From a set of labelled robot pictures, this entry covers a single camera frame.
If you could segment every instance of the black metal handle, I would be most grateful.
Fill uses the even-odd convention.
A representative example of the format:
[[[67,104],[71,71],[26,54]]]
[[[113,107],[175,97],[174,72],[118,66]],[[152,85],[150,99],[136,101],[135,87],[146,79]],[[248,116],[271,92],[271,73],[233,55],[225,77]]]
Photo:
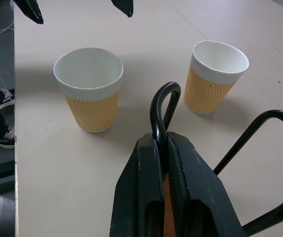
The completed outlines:
[[[214,169],[216,175],[218,175],[226,165],[233,159],[233,157],[240,151],[240,149],[246,144],[246,142],[253,136],[253,134],[259,129],[259,127],[265,123],[268,119],[277,118],[283,121],[283,111],[281,110],[269,110],[260,114],[245,130],[238,141],[228,151],[224,158]],[[243,230],[247,236],[252,236],[260,231],[263,231],[273,225],[276,225],[283,221],[283,203],[275,209],[267,212],[259,218],[251,221],[243,226]]]
[[[162,103],[166,96],[171,93],[170,101],[167,106],[164,118],[162,120],[161,109]],[[168,160],[164,159],[168,154],[167,133],[166,130],[170,125],[177,103],[181,96],[181,87],[176,82],[168,82],[162,86],[152,99],[150,106],[150,123],[153,138],[157,142],[162,173],[167,173]]]

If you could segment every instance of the paper cup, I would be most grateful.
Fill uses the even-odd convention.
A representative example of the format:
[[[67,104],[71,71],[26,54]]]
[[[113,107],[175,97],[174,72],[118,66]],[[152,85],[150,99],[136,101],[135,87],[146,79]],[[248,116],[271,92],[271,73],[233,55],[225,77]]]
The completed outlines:
[[[193,48],[184,102],[198,114],[212,112],[248,68],[237,48],[216,41],[202,41]]]
[[[82,48],[63,55],[53,68],[73,116],[86,132],[101,132],[114,122],[122,61],[100,48]]]

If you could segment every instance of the sneaker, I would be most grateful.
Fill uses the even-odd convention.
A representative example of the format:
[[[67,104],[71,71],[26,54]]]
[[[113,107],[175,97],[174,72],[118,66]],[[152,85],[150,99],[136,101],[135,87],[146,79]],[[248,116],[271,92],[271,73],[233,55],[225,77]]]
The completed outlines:
[[[15,148],[15,127],[8,126],[7,133],[0,139],[0,147],[7,149]]]
[[[14,94],[14,89],[11,90],[6,90],[2,89],[1,90],[4,93],[4,99],[0,103],[0,110],[15,104],[15,94]]]

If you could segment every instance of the white shoelace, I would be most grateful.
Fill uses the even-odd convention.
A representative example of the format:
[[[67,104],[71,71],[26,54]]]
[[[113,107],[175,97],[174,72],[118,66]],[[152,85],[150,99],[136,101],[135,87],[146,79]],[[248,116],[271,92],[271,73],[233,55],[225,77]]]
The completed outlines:
[[[12,93],[11,92],[9,92],[9,90],[6,90],[6,89],[1,89],[1,91],[4,93],[4,100],[3,100],[3,102],[5,102],[6,100],[8,100],[8,99],[10,99],[10,100],[12,100]]]
[[[8,126],[8,132],[4,135],[4,139],[11,141],[15,137],[15,127]]]

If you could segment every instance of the table surface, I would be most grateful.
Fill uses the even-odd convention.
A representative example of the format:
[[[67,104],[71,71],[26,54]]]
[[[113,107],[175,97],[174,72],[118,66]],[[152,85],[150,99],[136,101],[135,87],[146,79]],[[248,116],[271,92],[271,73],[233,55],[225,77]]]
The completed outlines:
[[[270,0],[135,0],[129,19],[110,0],[38,3],[44,25],[15,8],[20,237],[109,235],[117,179],[151,131],[151,99],[168,81],[184,88],[201,40],[232,44],[250,60],[213,113],[193,114],[180,101],[170,124],[211,168],[259,114],[283,110],[283,7]],[[83,47],[124,63],[116,121],[99,134],[78,128],[52,71],[61,55]],[[241,224],[282,203],[283,123],[265,123],[220,179]],[[283,223],[256,236],[283,236]]]

